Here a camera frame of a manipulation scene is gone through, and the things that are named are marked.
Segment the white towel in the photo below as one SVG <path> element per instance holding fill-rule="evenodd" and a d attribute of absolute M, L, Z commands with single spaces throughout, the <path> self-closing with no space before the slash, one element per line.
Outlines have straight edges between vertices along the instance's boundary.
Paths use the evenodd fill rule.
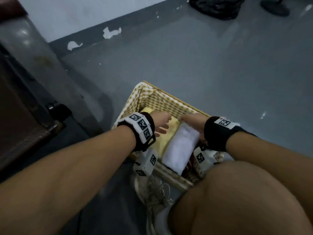
<path fill-rule="evenodd" d="M 185 122 L 182 123 L 162 156 L 162 164 L 181 176 L 198 143 L 199 136 L 197 130 Z"/>

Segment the dark wooden furniture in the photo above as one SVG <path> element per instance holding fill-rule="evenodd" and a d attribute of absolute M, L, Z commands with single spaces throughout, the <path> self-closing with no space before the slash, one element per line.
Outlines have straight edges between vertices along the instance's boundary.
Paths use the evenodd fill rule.
<path fill-rule="evenodd" d="M 49 149 L 103 133 L 18 0 L 0 0 L 0 183 Z"/>

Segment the person's right forearm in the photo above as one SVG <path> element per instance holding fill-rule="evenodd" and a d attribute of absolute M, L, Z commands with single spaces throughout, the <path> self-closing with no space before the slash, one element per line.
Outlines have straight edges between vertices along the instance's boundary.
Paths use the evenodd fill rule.
<path fill-rule="evenodd" d="M 252 134 L 237 132 L 226 142 L 235 160 L 258 166 L 283 184 L 300 202 L 313 224 L 313 159 Z"/>

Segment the person's right hand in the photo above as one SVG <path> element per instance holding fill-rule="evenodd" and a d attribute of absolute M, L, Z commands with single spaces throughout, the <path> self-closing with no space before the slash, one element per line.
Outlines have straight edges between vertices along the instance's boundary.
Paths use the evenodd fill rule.
<path fill-rule="evenodd" d="M 185 114 L 185 115 L 196 115 L 196 125 L 195 126 L 191 126 L 193 129 L 197 130 L 200 133 L 200 137 L 199 139 L 201 141 L 205 140 L 204 137 L 204 128 L 205 128 L 205 123 L 207 122 L 207 120 L 209 119 L 208 116 L 205 116 L 201 113 L 194 113 L 194 114 Z"/>

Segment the white lace-up shoe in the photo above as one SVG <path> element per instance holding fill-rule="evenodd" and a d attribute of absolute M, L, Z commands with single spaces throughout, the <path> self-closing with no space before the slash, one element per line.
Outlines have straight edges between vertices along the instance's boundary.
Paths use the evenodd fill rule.
<path fill-rule="evenodd" d="M 147 235 L 158 235 L 155 231 L 154 220 L 158 213 L 163 209 L 173 205 L 173 200 L 170 198 L 170 187 L 167 183 L 154 175 L 149 177 L 136 175 L 134 179 L 134 189 L 146 208 Z"/>

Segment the person's leg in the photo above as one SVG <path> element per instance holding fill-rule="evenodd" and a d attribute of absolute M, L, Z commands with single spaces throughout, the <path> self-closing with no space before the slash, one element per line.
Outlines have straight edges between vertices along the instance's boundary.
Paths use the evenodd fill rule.
<path fill-rule="evenodd" d="M 173 235 L 313 235 L 296 197 L 265 170 L 223 162 L 171 207 Z"/>

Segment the black bag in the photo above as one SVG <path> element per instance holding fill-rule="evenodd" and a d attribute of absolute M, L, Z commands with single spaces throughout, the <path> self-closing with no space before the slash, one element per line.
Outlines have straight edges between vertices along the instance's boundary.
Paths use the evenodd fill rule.
<path fill-rule="evenodd" d="M 239 15 L 245 0 L 189 0 L 189 4 L 200 13 L 219 19 L 233 20 Z"/>

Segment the person's left forearm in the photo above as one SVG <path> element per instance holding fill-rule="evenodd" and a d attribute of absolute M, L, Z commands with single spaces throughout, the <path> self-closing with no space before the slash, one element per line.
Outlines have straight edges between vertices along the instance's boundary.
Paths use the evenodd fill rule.
<path fill-rule="evenodd" d="M 54 235 L 136 146 L 125 125 L 52 153 L 0 184 L 0 235 Z"/>

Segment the person's left hand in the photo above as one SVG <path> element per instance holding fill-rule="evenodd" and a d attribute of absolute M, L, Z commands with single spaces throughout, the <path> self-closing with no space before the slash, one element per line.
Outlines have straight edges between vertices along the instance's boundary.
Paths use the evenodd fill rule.
<path fill-rule="evenodd" d="M 167 112 L 154 110 L 149 113 L 153 119 L 155 130 L 154 135 L 160 137 L 161 134 L 166 134 L 169 129 L 168 123 L 171 121 L 171 115 Z"/>

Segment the wicker basket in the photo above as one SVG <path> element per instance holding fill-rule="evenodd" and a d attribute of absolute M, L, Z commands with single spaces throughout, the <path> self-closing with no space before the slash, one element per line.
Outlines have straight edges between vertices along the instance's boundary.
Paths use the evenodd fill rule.
<path fill-rule="evenodd" d="M 117 124 L 126 116 L 133 112 L 150 112 L 153 110 L 166 111 L 174 116 L 178 120 L 184 114 L 188 113 L 201 113 L 205 116 L 210 117 L 210 115 L 204 113 L 201 110 L 183 102 L 182 100 L 168 94 L 167 92 L 161 90 L 160 88 L 151 85 L 150 83 L 143 81 L 138 83 L 134 90 L 132 91 L 129 99 L 127 100 L 123 110 L 121 111 L 119 117 L 115 121 L 112 129 L 116 128 Z M 215 154 L 217 160 L 216 164 L 223 162 L 224 153 L 217 152 Z M 194 186 L 199 177 L 198 173 L 193 167 L 194 156 L 193 153 L 190 156 L 189 162 L 187 163 L 181 176 L 176 174 L 171 169 L 167 168 L 162 162 L 157 161 L 154 172 L 165 181 L 171 183 L 180 191 L 186 191 L 187 189 Z"/>

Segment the yellow checked basket liner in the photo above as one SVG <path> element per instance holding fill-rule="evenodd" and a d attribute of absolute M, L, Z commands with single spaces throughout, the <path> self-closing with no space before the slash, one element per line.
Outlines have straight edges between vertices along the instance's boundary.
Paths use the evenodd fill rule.
<path fill-rule="evenodd" d="M 205 116 L 209 115 L 145 81 L 135 86 L 122 112 L 112 126 L 112 129 L 116 128 L 117 124 L 131 113 L 150 113 L 153 110 L 170 113 L 172 120 L 169 123 L 170 128 L 167 130 L 167 134 L 158 137 L 156 142 L 150 147 L 151 149 L 145 152 L 139 151 L 130 154 L 130 158 L 135 160 L 133 170 L 137 175 L 148 177 L 155 170 L 155 172 L 158 171 L 164 176 L 171 176 L 177 180 L 187 181 L 186 176 L 181 175 L 187 168 L 190 170 L 194 169 L 197 175 L 202 178 L 209 168 L 224 160 L 223 152 L 202 150 L 200 144 L 197 144 L 194 152 L 188 158 L 188 161 L 184 163 L 185 166 L 181 173 L 164 165 L 162 158 L 166 154 L 170 142 L 181 126 L 179 122 L 180 117 L 184 114 L 191 113 L 201 113 Z"/>

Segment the black round stand base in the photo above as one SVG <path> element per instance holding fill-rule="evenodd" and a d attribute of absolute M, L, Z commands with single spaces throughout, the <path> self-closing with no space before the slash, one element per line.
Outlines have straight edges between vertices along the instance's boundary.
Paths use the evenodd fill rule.
<path fill-rule="evenodd" d="M 288 17 L 290 9 L 282 2 L 283 0 L 262 0 L 260 6 L 272 15 Z"/>

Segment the yellow folded towel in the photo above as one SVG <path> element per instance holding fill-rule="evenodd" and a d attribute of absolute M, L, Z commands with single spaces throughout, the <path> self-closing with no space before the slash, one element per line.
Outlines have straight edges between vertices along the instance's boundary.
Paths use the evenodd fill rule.
<path fill-rule="evenodd" d="M 155 133 L 159 136 L 156 137 L 156 142 L 151 146 L 157 152 L 159 162 L 162 161 L 162 156 L 164 155 L 169 143 L 176 134 L 181 123 L 177 118 L 171 116 L 171 120 L 169 120 L 166 125 L 168 126 L 168 128 L 158 127 L 158 129 L 165 130 L 165 134 L 155 131 Z"/>

